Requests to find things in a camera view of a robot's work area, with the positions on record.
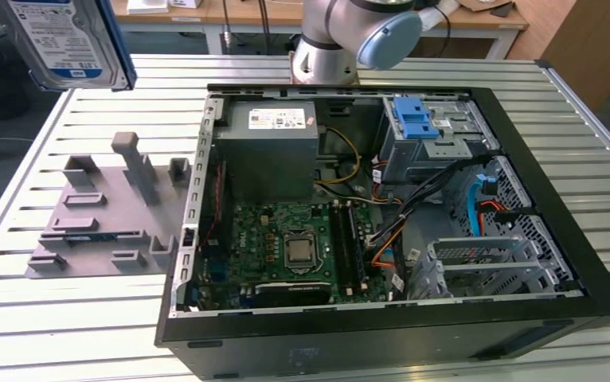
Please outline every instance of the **open computer tower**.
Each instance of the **open computer tower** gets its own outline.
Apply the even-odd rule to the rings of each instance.
[[[157,345],[202,379],[513,358],[610,274],[493,92],[214,85]]]

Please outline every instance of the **blue cable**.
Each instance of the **blue cable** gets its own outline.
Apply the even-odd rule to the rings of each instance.
[[[476,181],[468,189],[468,222],[472,225],[472,232],[474,236],[481,236],[480,225],[477,224],[476,194],[482,188],[482,185],[482,181]]]
[[[476,210],[476,204],[477,204],[477,191],[482,188],[486,182],[496,182],[497,179],[493,177],[486,177],[484,174],[477,175],[477,180],[473,182],[470,188],[468,189],[468,200],[466,200],[466,205],[468,205],[468,222],[472,225],[472,232],[474,236],[482,236],[482,233],[480,232],[480,224],[477,223],[477,210]]]

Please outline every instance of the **power supply label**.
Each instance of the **power supply label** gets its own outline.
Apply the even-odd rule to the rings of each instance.
[[[305,129],[305,109],[253,109],[249,129]]]
[[[73,0],[9,0],[46,67],[65,78],[97,78],[102,65],[87,33],[78,27]]]

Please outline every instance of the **blue hard drive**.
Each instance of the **blue hard drive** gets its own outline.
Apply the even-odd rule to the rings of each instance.
[[[45,90],[134,88],[110,0],[0,0],[0,23]]]

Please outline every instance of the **metal workbench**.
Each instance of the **metal workbench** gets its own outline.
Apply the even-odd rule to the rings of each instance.
[[[99,166],[117,131],[135,131],[153,163],[193,159],[209,83],[285,83],[285,57],[135,56],[138,90],[67,92],[0,200],[0,380],[194,380],[157,349],[163,275],[27,280],[26,262],[66,184],[71,154]],[[365,84],[492,88],[610,270],[610,135],[553,70],[533,62],[408,60],[361,71]],[[512,361],[310,376],[315,380],[610,379],[610,326]]]

